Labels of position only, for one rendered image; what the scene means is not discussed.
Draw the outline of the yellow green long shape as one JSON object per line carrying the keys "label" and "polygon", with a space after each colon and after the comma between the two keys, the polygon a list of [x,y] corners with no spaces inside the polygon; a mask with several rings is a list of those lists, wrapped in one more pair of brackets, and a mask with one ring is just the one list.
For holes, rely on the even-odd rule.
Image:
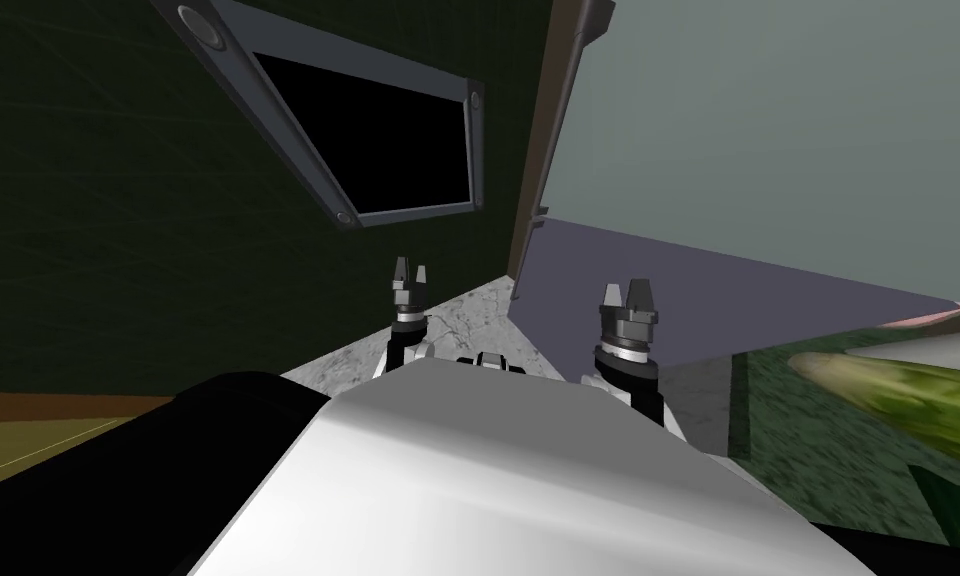
{"label": "yellow green long shape", "polygon": [[789,358],[799,376],[960,461],[960,370],[848,354]]}

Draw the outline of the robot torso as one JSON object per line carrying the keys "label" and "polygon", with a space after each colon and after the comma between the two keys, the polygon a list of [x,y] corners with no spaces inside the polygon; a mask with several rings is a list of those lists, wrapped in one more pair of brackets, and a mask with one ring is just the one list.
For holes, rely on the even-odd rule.
{"label": "robot torso", "polygon": [[605,390],[424,358],[328,401],[189,576],[875,576]]}

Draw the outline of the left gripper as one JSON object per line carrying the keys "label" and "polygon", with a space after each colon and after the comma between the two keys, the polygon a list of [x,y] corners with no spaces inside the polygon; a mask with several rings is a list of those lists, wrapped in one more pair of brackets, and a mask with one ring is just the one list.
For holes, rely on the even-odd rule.
{"label": "left gripper", "polygon": [[408,268],[408,259],[398,257],[392,282],[394,305],[399,312],[423,312],[427,300],[426,266],[417,266],[414,280],[408,279]]}

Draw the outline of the brown door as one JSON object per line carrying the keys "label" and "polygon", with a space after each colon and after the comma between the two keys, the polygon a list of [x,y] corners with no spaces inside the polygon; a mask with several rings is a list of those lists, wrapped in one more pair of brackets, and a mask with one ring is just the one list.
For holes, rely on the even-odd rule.
{"label": "brown door", "polygon": [[519,297],[533,232],[545,223],[548,209],[542,197],[580,58],[586,46],[607,32],[615,7],[615,0],[553,1],[510,249],[512,301]]}

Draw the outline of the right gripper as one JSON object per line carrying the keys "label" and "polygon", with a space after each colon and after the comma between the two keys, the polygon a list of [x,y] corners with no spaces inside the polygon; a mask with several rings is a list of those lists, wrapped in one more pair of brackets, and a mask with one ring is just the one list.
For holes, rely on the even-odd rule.
{"label": "right gripper", "polygon": [[623,306],[619,284],[605,287],[603,305],[598,307],[603,341],[633,341],[633,345],[650,344],[654,339],[654,326],[659,314],[654,310],[650,281],[634,278],[627,290]]}

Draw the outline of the dark grey framed window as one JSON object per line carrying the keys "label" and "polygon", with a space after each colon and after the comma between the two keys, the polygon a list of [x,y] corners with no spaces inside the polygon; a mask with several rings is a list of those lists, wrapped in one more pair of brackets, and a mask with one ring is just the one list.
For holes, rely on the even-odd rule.
{"label": "dark grey framed window", "polygon": [[341,230],[482,209],[482,82],[236,0],[150,0]]}

